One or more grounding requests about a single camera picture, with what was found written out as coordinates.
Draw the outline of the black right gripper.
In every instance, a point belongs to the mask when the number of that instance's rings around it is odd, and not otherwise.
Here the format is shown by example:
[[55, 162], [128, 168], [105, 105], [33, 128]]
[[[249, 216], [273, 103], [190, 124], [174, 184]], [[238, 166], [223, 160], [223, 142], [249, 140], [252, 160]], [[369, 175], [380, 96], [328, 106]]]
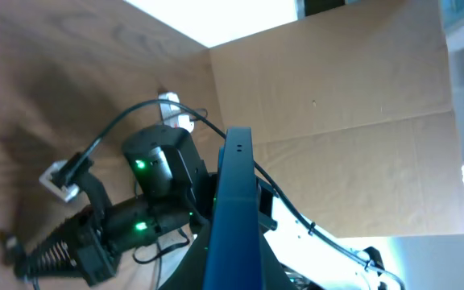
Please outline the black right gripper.
[[50, 234], [27, 253], [16, 235], [0, 230], [2, 263], [13, 267], [18, 279], [78, 278], [80, 273], [93, 287], [117, 275], [127, 251], [135, 263], [145, 265], [160, 262], [190, 243], [182, 227], [193, 212], [179, 197], [151, 199], [142, 194], [114, 205], [103, 183], [92, 174], [83, 174], [76, 184], [87, 194], [90, 206], [68, 220], [68, 247]]

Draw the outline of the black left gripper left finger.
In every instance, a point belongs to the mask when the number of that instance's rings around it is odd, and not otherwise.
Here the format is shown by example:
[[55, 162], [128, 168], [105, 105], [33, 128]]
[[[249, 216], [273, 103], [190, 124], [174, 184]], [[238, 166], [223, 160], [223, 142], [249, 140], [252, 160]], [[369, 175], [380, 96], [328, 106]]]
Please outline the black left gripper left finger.
[[172, 275], [160, 290], [202, 290], [205, 278], [210, 224], [205, 225]]

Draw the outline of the blue Galaxy smartphone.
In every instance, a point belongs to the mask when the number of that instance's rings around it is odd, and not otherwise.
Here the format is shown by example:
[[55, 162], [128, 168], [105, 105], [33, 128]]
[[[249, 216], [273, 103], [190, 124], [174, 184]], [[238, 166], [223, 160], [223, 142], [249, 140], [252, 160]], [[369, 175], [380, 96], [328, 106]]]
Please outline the blue Galaxy smartphone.
[[258, 191], [249, 127], [231, 127], [220, 150], [204, 290], [262, 289]]

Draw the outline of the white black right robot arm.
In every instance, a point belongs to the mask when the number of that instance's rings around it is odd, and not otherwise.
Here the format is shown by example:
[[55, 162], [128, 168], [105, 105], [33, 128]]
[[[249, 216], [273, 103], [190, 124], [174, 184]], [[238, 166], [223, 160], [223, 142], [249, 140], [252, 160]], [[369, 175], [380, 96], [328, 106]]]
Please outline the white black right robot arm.
[[21, 280], [81, 278], [94, 286], [113, 278], [126, 251], [155, 244], [189, 226], [195, 239], [164, 282], [166, 289], [294, 289], [265, 233], [275, 230], [271, 201], [280, 196], [254, 162], [251, 132], [229, 129], [216, 172], [208, 172], [189, 132], [154, 125], [131, 135], [122, 153], [141, 188], [113, 204], [91, 162], [73, 156], [52, 176], [57, 188], [84, 192], [89, 204], [57, 226], [33, 251], [3, 236], [3, 246]]

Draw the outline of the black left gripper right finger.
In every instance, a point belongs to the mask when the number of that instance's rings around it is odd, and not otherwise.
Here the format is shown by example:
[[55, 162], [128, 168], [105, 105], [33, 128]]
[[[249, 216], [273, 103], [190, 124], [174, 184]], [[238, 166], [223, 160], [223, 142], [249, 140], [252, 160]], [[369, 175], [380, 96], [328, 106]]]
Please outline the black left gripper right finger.
[[261, 264], [265, 290], [296, 290], [263, 234], [259, 235]]

